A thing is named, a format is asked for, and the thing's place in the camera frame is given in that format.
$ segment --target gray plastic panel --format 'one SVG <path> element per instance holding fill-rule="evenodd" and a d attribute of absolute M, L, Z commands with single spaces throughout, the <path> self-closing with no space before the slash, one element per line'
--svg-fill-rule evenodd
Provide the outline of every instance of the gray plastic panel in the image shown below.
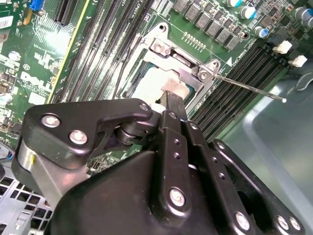
<path fill-rule="evenodd" d="M 9 164 L 0 180 L 0 235 L 41 235 L 52 210 L 46 200 L 19 183 Z"/>
<path fill-rule="evenodd" d="M 287 103 L 262 98 L 223 141 L 313 234 L 313 85 L 296 82 L 280 81 L 272 92 Z"/>

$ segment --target bolt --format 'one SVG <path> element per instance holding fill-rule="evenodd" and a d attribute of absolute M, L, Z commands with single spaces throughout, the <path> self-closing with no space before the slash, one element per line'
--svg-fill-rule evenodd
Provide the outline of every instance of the bolt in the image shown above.
<path fill-rule="evenodd" d="M 142 110 L 144 110 L 144 111 L 148 111 L 148 110 L 149 110 L 149 108 L 148 108 L 147 105 L 145 105 L 145 104 L 140 104 L 139 107 L 140 107 Z"/>
<path fill-rule="evenodd" d="M 165 54 L 169 55 L 171 53 L 171 50 L 168 48 L 165 50 Z"/>
<path fill-rule="evenodd" d="M 289 229 L 289 226 L 287 224 L 287 222 L 285 221 L 285 219 L 283 217 L 281 217 L 280 215 L 277 216 L 277 220 L 278 220 L 278 223 L 279 225 L 285 229 L 285 230 L 288 230 Z"/>
<path fill-rule="evenodd" d="M 182 207 L 185 204 L 185 197 L 181 191 L 176 188 L 172 188 L 170 190 L 170 198 L 174 205 L 178 207 Z"/>
<path fill-rule="evenodd" d="M 156 53 L 164 52 L 164 46 L 159 43 L 154 44 L 153 49 Z"/>
<path fill-rule="evenodd" d="M 290 220 L 290 223 L 292 224 L 292 226 L 293 226 L 295 229 L 301 230 L 300 225 L 298 224 L 298 222 L 297 222 L 294 218 L 290 217 L 289 220 Z"/>
<path fill-rule="evenodd" d="M 190 125 L 191 125 L 192 129 L 194 129 L 194 130 L 198 129 L 198 127 L 195 124 L 191 123 Z"/>
<path fill-rule="evenodd" d="M 200 73 L 200 79 L 205 80 L 207 78 L 207 73 L 206 72 L 201 72 Z"/>
<path fill-rule="evenodd" d="M 246 219 L 246 217 L 240 213 L 240 212 L 237 212 L 235 214 L 235 217 L 236 217 L 236 220 L 238 222 L 238 224 L 240 225 L 240 227 L 243 229 L 243 230 L 249 230 L 250 229 L 250 224 L 249 224 L 249 221 Z"/>
<path fill-rule="evenodd" d="M 88 140 L 86 134 L 82 131 L 72 131 L 69 135 L 69 139 L 75 144 L 85 144 Z"/>
<path fill-rule="evenodd" d="M 172 113 L 172 112 L 170 112 L 168 115 L 169 115 L 171 118 L 173 118 L 173 119 L 176 119 L 176 118 L 177 118 L 176 115 L 175 115 L 174 113 Z"/>
<path fill-rule="evenodd" d="M 46 115 L 41 118 L 41 123 L 47 127 L 54 128 L 61 124 L 60 120 L 52 115 Z"/>
<path fill-rule="evenodd" d="M 222 143 L 217 143 L 217 145 L 221 148 L 221 149 L 225 149 L 224 145 Z"/>

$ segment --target motherboard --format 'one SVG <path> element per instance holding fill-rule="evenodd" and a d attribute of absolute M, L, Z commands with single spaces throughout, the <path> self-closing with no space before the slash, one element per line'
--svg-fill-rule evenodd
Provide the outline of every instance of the motherboard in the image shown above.
<path fill-rule="evenodd" d="M 0 141 L 17 144 L 33 105 L 130 97 L 151 104 L 164 91 L 184 99 L 209 141 L 258 99 L 214 74 L 269 90 L 303 66 L 313 47 L 311 4 L 0 0 Z M 90 168 L 138 149 L 100 156 Z"/>

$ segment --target metal cylinder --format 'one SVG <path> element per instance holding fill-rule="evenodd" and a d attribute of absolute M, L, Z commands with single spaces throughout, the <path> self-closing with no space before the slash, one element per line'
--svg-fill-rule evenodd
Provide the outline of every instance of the metal cylinder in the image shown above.
<path fill-rule="evenodd" d="M 313 28 L 313 17 L 311 17 L 308 21 L 301 21 L 301 24 L 307 28 Z"/>
<path fill-rule="evenodd" d="M 242 2 L 243 0 L 227 0 L 226 4 L 229 7 L 238 7 Z"/>
<path fill-rule="evenodd" d="M 305 8 L 305 7 L 298 7 L 294 12 L 294 17 L 297 20 L 301 21 L 308 21 L 313 16 L 313 9 Z"/>
<path fill-rule="evenodd" d="M 253 19 L 255 14 L 256 10 L 252 6 L 244 6 L 240 11 L 240 15 L 243 19 Z"/>
<path fill-rule="evenodd" d="M 254 34 L 259 38 L 265 38 L 268 36 L 268 30 L 266 28 L 258 26 L 254 29 Z"/>

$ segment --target metal probe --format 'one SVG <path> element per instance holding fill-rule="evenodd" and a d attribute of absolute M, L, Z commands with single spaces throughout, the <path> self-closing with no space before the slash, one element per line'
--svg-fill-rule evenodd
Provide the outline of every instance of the metal probe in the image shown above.
<path fill-rule="evenodd" d="M 202 68 L 203 68 L 205 71 L 207 71 L 207 72 L 209 72 L 209 73 L 212 74 L 212 71 L 210 71 L 207 67 L 202 66 Z M 265 91 L 262 91 L 262 90 L 260 90 L 260 89 L 255 88 L 255 87 L 252 87 L 252 86 L 243 84 L 243 83 L 241 83 L 241 82 L 237 82 L 237 81 L 231 80 L 231 79 L 229 79 L 229 78 L 227 78 L 227 77 L 223 77 L 223 76 L 220 76 L 220 75 L 218 75 L 218 74 L 213 74 L 213 76 L 214 76 L 215 78 L 219 79 L 219 80 L 222 80 L 222 81 L 231 83 L 231 84 L 233 84 L 233 85 L 236 85 L 236 86 L 239 86 L 239 87 L 242 87 L 242 88 L 245 88 L 245 89 L 247 89 L 247 90 L 249 90 L 249 91 L 252 91 L 252 92 L 255 92 L 255 93 L 257 93 L 257 94 L 261 94 L 261 95 L 267 96 L 267 97 L 272 98 L 272 99 L 274 99 L 274 100 L 282 101 L 283 103 L 286 103 L 286 102 L 287 102 L 287 99 L 286 99 L 286 98 L 282 98 L 282 97 L 277 96 L 277 95 L 275 95 L 275 94 L 271 94 L 271 93 L 269 93 L 269 92 L 265 92 Z"/>

